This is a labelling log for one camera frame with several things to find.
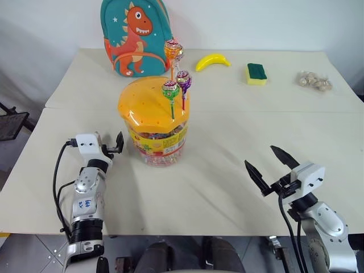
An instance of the white table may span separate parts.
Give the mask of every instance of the white table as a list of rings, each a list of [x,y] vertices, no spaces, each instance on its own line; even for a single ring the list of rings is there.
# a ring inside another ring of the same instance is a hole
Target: white table
[[[220,51],[232,63],[230,67],[212,65],[195,72],[197,61],[212,52],[186,50],[181,61],[181,68],[193,76],[192,111],[364,112],[363,103],[323,52]],[[247,63],[263,64],[266,86],[246,84]],[[333,90],[321,92],[298,86],[295,80],[302,70],[328,76]],[[45,106],[115,109],[122,89],[134,80],[112,71],[105,50],[81,49]]]
[[[139,159],[118,113],[100,109],[44,109],[0,193],[0,232],[59,232],[51,191],[59,149],[68,138],[95,130],[107,144],[119,130],[126,140],[107,173],[105,234],[287,235],[277,196],[263,198],[242,165],[249,160],[268,183],[288,173],[271,144],[301,163],[326,166],[315,195],[344,216],[351,233],[364,232],[362,113],[193,111],[181,160],[153,168]],[[67,148],[58,186],[75,179],[83,165],[78,150]],[[71,192],[65,190],[63,201],[67,217]]]

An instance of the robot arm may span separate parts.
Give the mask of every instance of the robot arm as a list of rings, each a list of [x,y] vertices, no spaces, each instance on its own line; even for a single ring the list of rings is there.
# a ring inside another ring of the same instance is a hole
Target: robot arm
[[[271,146],[274,154],[292,170],[270,187],[259,171],[245,161],[250,177],[264,196],[276,192],[289,204],[290,216],[301,221],[309,242],[309,253],[315,272],[356,272],[357,261],[348,242],[348,225],[324,202],[318,202],[312,191],[322,185],[325,168],[307,162],[299,164],[290,154]]]
[[[104,222],[104,192],[107,169],[112,166],[112,153],[121,153],[123,136],[117,137],[117,146],[108,149],[101,144],[100,135],[80,134],[76,136],[77,147],[85,159],[73,186],[71,216],[71,238],[67,246],[63,273],[100,272],[108,273],[109,264],[104,253],[102,225]]]

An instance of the orange lid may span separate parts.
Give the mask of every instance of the orange lid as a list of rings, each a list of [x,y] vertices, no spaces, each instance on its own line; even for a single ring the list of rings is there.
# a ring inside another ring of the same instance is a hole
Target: orange lid
[[[162,86],[166,77],[145,77],[133,81],[120,95],[120,116],[137,133],[169,133],[189,117],[189,92],[182,109],[182,92],[174,99],[175,119],[172,119],[171,104],[163,96]]]

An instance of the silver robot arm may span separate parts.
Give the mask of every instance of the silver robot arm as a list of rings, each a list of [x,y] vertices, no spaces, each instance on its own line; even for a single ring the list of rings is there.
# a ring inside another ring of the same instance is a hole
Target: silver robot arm
[[[325,168],[306,162],[299,164],[290,154],[271,146],[274,154],[292,170],[270,187],[259,171],[245,161],[250,177],[264,196],[276,192],[289,204],[290,216],[301,225],[307,235],[312,267],[316,273],[357,272],[357,260],[348,241],[349,229],[343,218],[312,191],[322,185]]]
[[[104,222],[104,192],[106,172],[112,166],[112,153],[120,153],[123,136],[117,137],[117,146],[108,149],[101,144],[100,135],[80,134],[76,136],[77,147],[85,159],[73,186],[75,195],[72,205],[71,238],[65,255],[63,273],[99,272],[109,273],[109,264],[104,254],[102,226]]]

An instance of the white wall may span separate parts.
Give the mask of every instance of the white wall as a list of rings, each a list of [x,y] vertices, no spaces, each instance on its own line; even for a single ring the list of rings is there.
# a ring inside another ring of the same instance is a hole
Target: white wall
[[[0,100],[39,115],[78,47],[103,47],[101,2],[0,0]],[[185,48],[325,51],[363,90],[363,0],[164,2]]]

